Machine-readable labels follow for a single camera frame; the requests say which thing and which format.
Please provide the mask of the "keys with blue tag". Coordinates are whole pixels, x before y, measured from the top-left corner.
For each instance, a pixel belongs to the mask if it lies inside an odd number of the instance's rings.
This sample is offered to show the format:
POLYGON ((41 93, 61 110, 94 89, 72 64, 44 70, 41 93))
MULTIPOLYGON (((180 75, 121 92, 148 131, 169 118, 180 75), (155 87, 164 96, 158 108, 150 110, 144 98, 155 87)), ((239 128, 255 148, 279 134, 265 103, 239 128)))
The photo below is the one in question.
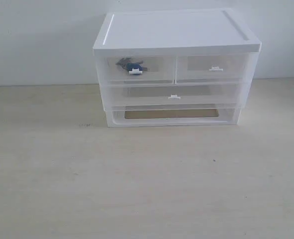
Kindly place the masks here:
POLYGON ((131 58, 122 58, 116 65, 126 70, 129 75, 141 75, 148 70, 147 67, 142 66, 143 61, 132 62, 131 58))

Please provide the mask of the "white plastic drawer cabinet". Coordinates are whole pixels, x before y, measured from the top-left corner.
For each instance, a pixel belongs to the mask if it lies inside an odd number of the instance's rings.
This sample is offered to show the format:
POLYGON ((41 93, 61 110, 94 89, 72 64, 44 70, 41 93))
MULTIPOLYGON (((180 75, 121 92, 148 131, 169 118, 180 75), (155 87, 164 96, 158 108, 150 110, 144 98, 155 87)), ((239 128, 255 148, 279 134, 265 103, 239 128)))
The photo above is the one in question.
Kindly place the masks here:
MULTIPOLYGON (((112 12, 106 15, 93 45, 101 87, 210 85, 248 83, 251 87, 262 43, 228 8, 112 12), (176 62, 181 56, 248 54, 239 79, 195 80, 177 83, 176 62), (108 57, 165 56, 175 58, 175 77, 167 81, 109 81, 104 59, 108 57)), ((236 104, 158 105, 105 110, 109 127, 235 125, 245 101, 236 104)))

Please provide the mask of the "clear plastic container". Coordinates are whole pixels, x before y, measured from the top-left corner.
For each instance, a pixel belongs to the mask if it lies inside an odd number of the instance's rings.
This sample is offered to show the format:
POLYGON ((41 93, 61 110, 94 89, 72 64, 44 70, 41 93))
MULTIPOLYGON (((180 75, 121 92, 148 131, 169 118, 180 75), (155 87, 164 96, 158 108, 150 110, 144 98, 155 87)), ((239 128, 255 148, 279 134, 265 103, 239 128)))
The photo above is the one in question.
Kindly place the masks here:
POLYGON ((245 101, 248 83, 101 87, 105 110, 158 105, 236 104, 245 101))

